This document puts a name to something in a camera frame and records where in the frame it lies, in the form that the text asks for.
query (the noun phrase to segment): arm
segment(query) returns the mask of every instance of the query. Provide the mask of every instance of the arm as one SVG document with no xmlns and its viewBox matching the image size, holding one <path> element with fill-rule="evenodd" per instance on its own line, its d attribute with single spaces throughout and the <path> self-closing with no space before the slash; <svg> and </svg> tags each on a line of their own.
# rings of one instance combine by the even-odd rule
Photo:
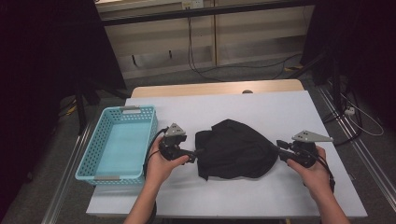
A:
<svg viewBox="0 0 396 224">
<path fill-rule="evenodd" d="M 172 170 L 185 163 L 189 157 L 183 156 L 174 161 L 166 160 L 159 150 L 161 138 L 157 138 L 150 150 L 151 158 L 148 161 L 148 170 L 145 184 L 132 207 L 131 212 L 125 219 L 124 224 L 146 223 L 151 215 L 158 191 L 163 181 L 168 178 Z"/>
<path fill-rule="evenodd" d="M 317 147 L 317 149 L 319 156 L 326 159 L 325 150 L 321 147 Z M 317 203 L 323 224 L 349 223 L 344 211 L 332 194 L 329 185 L 329 174 L 320 163 L 317 162 L 309 169 L 306 169 L 299 163 L 288 160 L 288 166 L 300 175 L 308 187 L 311 197 Z"/>
</svg>

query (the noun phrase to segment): black cable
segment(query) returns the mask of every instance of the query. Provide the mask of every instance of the black cable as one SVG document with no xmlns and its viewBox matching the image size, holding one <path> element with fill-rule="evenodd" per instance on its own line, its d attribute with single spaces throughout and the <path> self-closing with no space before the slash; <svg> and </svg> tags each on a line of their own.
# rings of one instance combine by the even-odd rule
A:
<svg viewBox="0 0 396 224">
<path fill-rule="evenodd" d="M 357 24 L 358 24 L 358 20 L 359 20 L 359 16 L 360 16 L 360 14 L 361 14 L 361 8 L 362 8 L 362 2 L 363 2 L 363 0 L 360 0 L 360 2 L 359 2 L 359 7 L 358 7 L 358 10 L 356 10 L 356 6 L 357 6 L 357 2 L 354 4 L 354 6 L 353 7 L 351 7 L 352 9 L 351 10 L 353 10 L 354 12 L 356 12 L 355 13 L 355 18 L 352 18 L 352 16 L 353 16 L 353 14 L 352 13 L 348 13 L 348 18 L 346 18 L 346 22 L 345 22 L 345 36 L 343 37 L 343 39 L 344 40 L 348 40 L 350 37 L 352 37 L 352 34 L 353 34 L 353 32 L 355 31 L 355 28 L 356 28 L 356 26 L 357 26 Z M 348 25 L 348 22 L 350 21 L 350 23 L 352 23 L 352 26 L 350 27 L 350 28 L 348 28 L 347 27 L 347 25 Z M 339 54 L 342 54 L 342 49 L 345 49 L 345 47 L 343 46 L 343 45 L 345 45 L 345 43 L 346 43 L 346 41 L 344 41 L 344 43 L 343 42 L 341 42 L 341 47 L 339 47 L 339 49 L 340 49 L 340 51 L 338 52 Z"/>
<path fill-rule="evenodd" d="M 64 116 L 66 116 L 66 115 L 71 115 L 71 114 L 73 114 L 73 112 L 75 112 L 76 110 L 73 110 L 72 112 L 70 112 L 70 113 L 64 113 L 64 114 L 62 114 L 62 115 L 58 115 L 58 118 L 61 118 L 61 117 L 64 117 Z"/>
<path fill-rule="evenodd" d="M 75 97 L 72 101 L 70 101 L 70 103 L 68 103 L 67 105 L 62 106 L 62 107 L 59 109 L 59 111 L 63 111 L 64 109 L 66 109 L 68 106 L 70 106 L 71 104 L 73 104 L 73 103 L 75 102 L 75 100 L 76 100 L 76 97 Z"/>
<path fill-rule="evenodd" d="M 154 144 L 154 142 L 155 142 L 155 140 L 157 139 L 158 135 L 160 135 L 160 133 L 166 133 L 166 131 L 168 131 L 168 129 L 169 129 L 169 127 L 166 127 L 166 128 L 164 128 L 164 129 L 161 129 L 159 132 L 157 132 L 157 133 L 155 134 L 155 136 L 152 138 L 152 140 L 151 140 L 151 142 L 150 142 L 150 144 L 149 144 L 149 146 L 148 146 L 148 149 L 147 149 L 147 151 L 146 151 L 145 163 L 143 164 L 143 173 L 144 173 L 145 177 L 146 177 L 146 174 L 147 174 L 147 169 L 148 169 L 148 165 L 149 165 L 149 159 L 151 158 L 151 156 L 152 156 L 154 153 L 157 153 L 157 152 L 160 151 L 160 150 L 155 151 L 155 152 L 153 152 L 151 155 L 149 155 L 149 152 L 151 151 L 152 145 Z"/>
<path fill-rule="evenodd" d="M 330 112 L 328 115 L 324 116 L 323 118 L 321 118 L 322 122 L 325 123 L 327 121 L 327 119 L 329 117 L 331 117 L 333 114 L 335 113 L 335 110 L 333 110 L 332 112 Z"/>
<path fill-rule="evenodd" d="M 220 79 L 217 79 L 217 78 L 214 78 L 214 77 L 206 77 L 206 76 L 202 75 L 202 73 L 199 72 L 198 69 L 195 67 L 194 56 L 193 56 L 193 52 L 192 52 L 191 18 L 188 17 L 187 20 L 188 20 L 188 22 L 189 22 L 189 66 L 190 66 L 190 69 L 191 69 L 193 72 L 195 72 L 196 74 L 198 74 L 200 77 L 207 78 L 207 79 L 212 79 L 212 80 L 219 81 L 219 82 L 224 82 L 223 80 L 220 80 Z"/>
<path fill-rule="evenodd" d="M 321 157 L 321 156 L 315 156 L 314 154 L 312 154 L 308 150 L 303 150 L 303 152 L 305 152 L 308 155 L 310 155 L 312 158 L 314 158 L 317 162 L 320 163 L 320 165 L 322 165 L 326 169 L 327 173 L 329 174 L 330 189 L 332 190 L 332 192 L 334 192 L 335 180 L 334 180 L 334 176 L 332 175 L 332 171 L 330 170 L 329 164 L 326 162 L 326 160 L 324 160 L 324 158 Z"/>
<path fill-rule="evenodd" d="M 146 151 L 146 157 L 145 157 L 145 163 L 143 164 L 143 174 L 146 178 L 146 174 L 147 174 L 147 170 L 148 170 L 148 165 L 149 165 L 149 159 L 152 157 L 152 155 L 154 155 L 155 153 L 159 152 L 160 150 L 157 150 L 153 153 L 151 153 L 151 155 L 149 155 L 149 152 L 151 151 L 152 145 L 154 144 L 155 140 L 157 139 L 158 135 L 160 135 L 160 133 L 166 133 L 166 131 L 168 131 L 169 127 L 166 127 L 164 129 L 161 129 L 159 132 L 157 132 L 155 134 L 155 136 L 152 138 L 148 149 Z M 152 207 L 152 211 L 151 211 L 151 215 L 148 218 L 148 221 L 146 223 L 151 224 L 154 222 L 154 219 L 157 215 L 157 202 L 154 202 L 154 206 Z"/>
<path fill-rule="evenodd" d="M 286 61 L 288 61 L 288 60 L 290 60 L 290 59 L 292 59 L 292 58 L 294 58 L 294 57 L 297 57 L 297 56 L 301 56 L 301 55 L 302 55 L 301 53 L 299 53 L 299 54 L 294 54 L 294 55 L 288 57 L 287 59 L 282 60 L 282 61 L 279 62 L 279 63 L 273 63 L 273 64 L 262 65 L 262 66 L 225 65 L 225 66 L 216 66 L 216 67 L 213 67 L 213 68 L 209 68 L 209 69 L 207 69 L 207 70 L 199 71 L 199 70 L 196 68 L 196 66 L 195 66 L 194 57 L 193 57 L 193 52 L 192 52 L 192 34 L 191 34 L 191 33 L 192 33 L 192 28 L 191 28 L 191 18 L 188 18 L 188 23 L 189 23 L 189 66 L 190 66 L 190 69 L 191 69 L 193 72 L 197 73 L 199 76 L 204 77 L 204 78 L 207 78 L 207 79 L 212 79 L 212 80 L 216 80 L 216 81 L 219 81 L 219 82 L 225 82 L 224 80 L 220 80 L 220 79 L 217 79 L 217 78 L 214 78 L 214 77 L 206 77 L 206 76 L 203 75 L 203 73 L 207 73 L 207 72 L 210 72 L 210 71 L 213 71 L 213 70 L 216 70 L 216 69 L 220 69 L 220 68 L 266 68 L 266 67 L 273 67 L 273 66 L 276 66 L 276 65 L 279 65 L 279 64 L 283 64 L 280 73 L 279 73 L 278 75 L 276 75 L 275 77 L 272 78 L 272 79 L 275 79 L 275 78 L 279 77 L 279 76 L 283 73 L 283 69 L 285 68 L 285 62 L 286 62 Z"/>
<path fill-rule="evenodd" d="M 359 107 L 358 99 L 356 98 L 356 95 L 355 95 L 354 91 L 352 91 L 352 95 L 353 95 L 356 107 Z M 357 110 L 357 111 L 358 111 L 357 114 L 356 114 L 357 122 L 358 122 L 359 126 L 362 127 L 363 124 L 362 124 L 362 120 L 361 120 L 361 112 L 359 110 Z M 361 136 L 361 133 L 362 133 L 361 129 L 358 129 L 358 131 L 353 136 L 351 136 L 350 138 L 348 138 L 347 140 L 345 140 L 343 142 L 334 143 L 334 146 L 335 147 L 340 147 L 341 145 L 349 143 L 352 140 L 354 140 L 354 139 L 358 138 L 359 136 Z"/>
<path fill-rule="evenodd" d="M 292 58 L 294 58 L 294 57 L 296 57 L 296 56 L 299 56 L 299 55 L 301 55 L 301 54 L 294 54 L 294 55 L 290 56 L 289 58 L 283 60 L 283 62 L 282 62 L 282 69 L 280 70 L 279 74 L 277 74 L 276 76 L 274 76 L 274 77 L 271 78 L 271 79 L 276 79 L 277 77 L 279 77 L 280 75 L 282 75 L 283 69 L 285 69 L 285 62 L 288 61 L 288 60 L 290 60 L 290 59 L 292 59 Z"/>
<path fill-rule="evenodd" d="M 304 6 L 304 9 L 303 9 L 303 17 L 304 17 L 304 22 L 305 22 L 305 32 L 308 33 L 308 23 L 306 22 L 305 8 L 306 8 L 306 6 Z"/>
<path fill-rule="evenodd" d="M 339 119 L 339 118 L 341 118 L 343 115 L 344 115 L 344 112 L 343 112 L 343 113 L 338 113 L 337 116 L 333 117 L 332 119 L 323 120 L 323 124 L 327 124 L 327 123 L 330 123 L 330 122 L 332 122 L 332 121 L 334 121 L 334 120 L 336 120 L 336 119 Z"/>
</svg>

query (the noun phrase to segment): wire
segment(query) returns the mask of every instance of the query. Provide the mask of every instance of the wire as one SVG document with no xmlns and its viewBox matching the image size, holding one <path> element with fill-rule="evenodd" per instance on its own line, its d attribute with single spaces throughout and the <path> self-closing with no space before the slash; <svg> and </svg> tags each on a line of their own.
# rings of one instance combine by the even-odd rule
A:
<svg viewBox="0 0 396 224">
<path fill-rule="evenodd" d="M 202 75 L 202 73 L 199 72 L 198 69 L 195 67 L 194 56 L 193 56 L 193 52 L 192 52 L 191 18 L 188 17 L 187 20 L 189 22 L 189 66 L 190 66 L 190 69 L 201 77 L 204 77 L 207 79 L 212 79 L 212 80 L 219 81 L 219 82 L 224 82 L 223 80 L 220 80 L 220 79 L 217 79 L 214 77 L 206 77 L 206 76 Z"/>
<path fill-rule="evenodd" d="M 318 156 L 314 155 L 313 153 L 309 152 L 308 150 L 303 150 L 303 152 L 310 155 L 312 158 L 314 158 L 317 162 L 320 163 L 320 165 L 322 165 L 326 169 L 327 173 L 329 174 L 330 188 L 331 188 L 332 192 L 334 192 L 334 187 L 335 187 L 334 176 L 332 175 L 332 171 L 330 170 L 329 164 L 326 162 L 326 160 L 319 155 Z"/>
<path fill-rule="evenodd" d="M 355 94 L 354 91 L 352 91 L 352 95 L 353 95 L 353 99 L 354 99 L 356 105 L 358 105 L 358 99 L 357 99 L 356 94 Z M 361 112 L 360 112 L 359 110 L 358 110 L 358 112 L 359 112 L 359 113 L 356 114 L 357 120 L 358 120 L 359 125 L 362 126 Z M 353 136 L 351 136 L 350 138 L 348 138 L 348 139 L 345 140 L 344 142 L 337 143 L 337 144 L 334 143 L 334 146 L 335 146 L 335 147 L 340 147 L 341 145 L 344 145 L 344 144 L 346 144 L 346 143 L 351 142 L 352 140 L 355 140 L 355 139 L 358 138 L 359 136 L 361 136 L 361 129 L 358 129 L 358 131 L 357 131 Z"/>
<path fill-rule="evenodd" d="M 303 9 L 303 17 L 304 17 L 304 22 L 305 22 L 305 32 L 308 33 L 308 24 L 306 22 L 306 17 L 305 17 L 305 8 L 306 8 L 306 6 L 304 6 L 304 9 Z"/>
<path fill-rule="evenodd" d="M 152 155 L 154 155 L 155 153 L 160 151 L 160 150 L 157 150 L 157 151 L 151 153 L 151 155 L 149 155 L 149 152 L 151 151 L 152 145 L 154 144 L 154 141 L 155 141 L 155 139 L 157 139 L 158 135 L 160 135 L 160 133 L 166 133 L 166 131 L 168 131 L 168 129 L 169 129 L 169 127 L 166 127 L 164 129 L 161 129 L 159 132 L 157 132 L 155 134 L 155 136 L 152 138 L 152 140 L 151 140 L 151 142 L 150 142 L 150 144 L 148 146 L 148 149 L 146 151 L 145 163 L 143 164 L 143 174 L 145 175 L 145 177 L 146 177 L 147 170 L 148 170 L 149 159 L 151 158 Z"/>
<path fill-rule="evenodd" d="M 364 112 L 363 110 L 361 110 L 358 106 L 352 104 L 352 102 L 350 102 L 349 100 L 348 100 L 348 102 L 349 102 L 351 105 L 353 105 L 356 109 L 358 109 L 361 113 L 363 113 L 365 116 L 367 116 L 369 119 L 371 119 L 371 120 L 381 129 L 381 133 L 370 133 L 370 132 L 368 132 L 367 130 L 365 130 L 365 129 L 363 129 L 363 128 L 361 127 L 361 126 L 362 126 L 361 124 L 357 124 L 357 123 L 352 119 L 352 117 L 350 117 L 350 115 L 348 115 L 350 121 L 351 121 L 356 127 L 358 127 L 360 130 L 362 130 L 362 131 L 364 131 L 365 133 L 368 133 L 368 134 L 370 134 L 370 135 L 372 135 L 372 136 L 381 136 L 382 134 L 384 134 L 384 129 L 382 128 L 382 126 L 381 126 L 378 122 L 375 121 L 375 119 L 373 119 L 372 117 L 370 117 L 370 115 L 368 115 L 366 112 Z"/>
<path fill-rule="evenodd" d="M 273 66 L 277 66 L 277 65 L 279 65 L 279 64 L 283 64 L 280 73 L 277 74 L 275 77 L 272 78 L 272 79 L 275 79 L 275 78 L 279 77 L 280 75 L 282 75 L 283 69 L 285 68 L 285 62 L 286 62 L 286 61 L 288 61 L 288 60 L 290 60 L 290 59 L 292 59 L 292 58 L 294 58 L 294 57 L 297 57 L 297 56 L 301 56 L 301 55 L 302 55 L 301 53 L 299 53 L 299 54 L 294 54 L 294 55 L 292 55 L 292 56 L 290 56 L 290 57 L 288 57 L 288 58 L 286 58 L 286 59 L 284 59 L 284 60 L 282 60 L 282 61 L 280 61 L 280 62 L 278 62 L 278 63 L 268 64 L 268 65 L 261 65 L 261 66 L 225 65 L 225 66 L 216 66 L 216 67 L 209 68 L 209 69 L 206 69 L 206 70 L 203 70 L 203 71 L 199 71 L 199 70 L 196 68 L 196 66 L 195 66 L 194 57 L 193 57 L 193 52 L 192 52 L 192 34 L 191 34 L 191 33 L 192 33 L 192 28 L 191 28 L 191 18 L 188 18 L 188 23 L 189 23 L 189 66 L 190 66 L 190 69 L 191 69 L 193 72 L 197 73 L 199 76 L 204 77 L 204 78 L 207 78 L 207 79 L 212 79 L 212 80 L 216 80 L 216 81 L 219 81 L 219 82 L 225 82 L 224 80 L 221 80 L 221 79 L 217 79 L 217 78 L 214 78 L 214 77 L 206 77 L 206 76 L 203 75 L 203 73 L 207 73 L 207 72 L 210 72 L 210 71 L 213 71 L 213 70 L 217 70 L 217 69 L 221 69 L 221 68 L 267 68 L 267 67 L 273 67 Z"/>
<path fill-rule="evenodd" d="M 71 104 L 73 104 L 76 101 L 76 97 L 73 98 L 72 101 L 70 101 L 70 103 L 68 103 L 67 105 L 62 106 L 59 111 L 63 111 L 64 109 L 66 109 L 68 106 L 70 106 Z"/>
<path fill-rule="evenodd" d="M 59 115 L 58 118 L 61 118 L 61 117 L 64 117 L 64 116 L 69 116 L 69 115 L 73 114 L 76 110 L 77 110 L 77 106 L 73 105 L 73 106 L 70 107 L 70 109 L 67 110 L 66 113 L 64 113 L 62 115 Z"/>
<path fill-rule="evenodd" d="M 330 114 L 328 114 L 327 116 L 325 116 L 325 117 L 322 118 L 323 124 L 326 124 L 326 123 L 329 123 L 329 122 L 334 121 L 334 120 L 336 120 L 336 119 L 339 119 L 339 118 L 341 118 L 341 117 L 345 114 L 345 111 L 347 110 L 347 101 L 341 102 L 341 104 L 342 104 L 342 109 L 341 109 L 341 111 L 339 111 L 339 112 L 337 113 L 337 109 L 334 109 Z M 332 119 L 328 119 L 328 118 L 331 117 L 333 114 L 337 114 L 337 115 L 336 115 L 335 117 L 333 117 Z"/>
</svg>

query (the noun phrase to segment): power outlet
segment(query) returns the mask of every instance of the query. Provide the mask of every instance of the power outlet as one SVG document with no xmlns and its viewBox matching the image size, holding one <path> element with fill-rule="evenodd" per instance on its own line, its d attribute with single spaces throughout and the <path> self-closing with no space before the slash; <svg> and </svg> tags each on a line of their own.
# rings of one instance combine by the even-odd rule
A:
<svg viewBox="0 0 396 224">
<path fill-rule="evenodd" d="M 354 115 L 355 114 L 355 108 L 354 107 L 349 107 L 346 109 L 346 115 Z"/>
<path fill-rule="evenodd" d="M 192 7 L 192 1 L 183 1 L 181 2 L 181 9 L 191 9 Z"/>
<path fill-rule="evenodd" d="M 204 0 L 191 1 L 191 2 L 192 2 L 192 8 L 202 8 L 202 7 L 204 7 Z"/>
</svg>

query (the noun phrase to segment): white table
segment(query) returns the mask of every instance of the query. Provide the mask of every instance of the white table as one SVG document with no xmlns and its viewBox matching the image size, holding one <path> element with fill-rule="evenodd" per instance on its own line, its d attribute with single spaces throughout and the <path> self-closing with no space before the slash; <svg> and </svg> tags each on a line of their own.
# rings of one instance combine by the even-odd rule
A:
<svg viewBox="0 0 396 224">
<path fill-rule="evenodd" d="M 302 130 L 328 135 L 307 91 L 235 95 L 176 96 L 128 99 L 127 105 L 155 105 L 158 129 L 176 122 L 187 132 L 180 146 L 195 150 L 195 133 L 210 130 L 224 119 L 234 119 L 255 129 L 273 143 L 291 142 Z M 326 148 L 334 174 L 335 197 L 348 217 L 367 213 L 332 143 Z M 126 216 L 139 188 L 96 187 L 87 213 Z M 163 183 L 157 197 L 158 217 L 273 218 L 318 217 L 318 209 L 301 178 L 285 162 L 259 179 L 224 180 L 198 176 L 195 164 L 177 167 Z"/>
</svg>

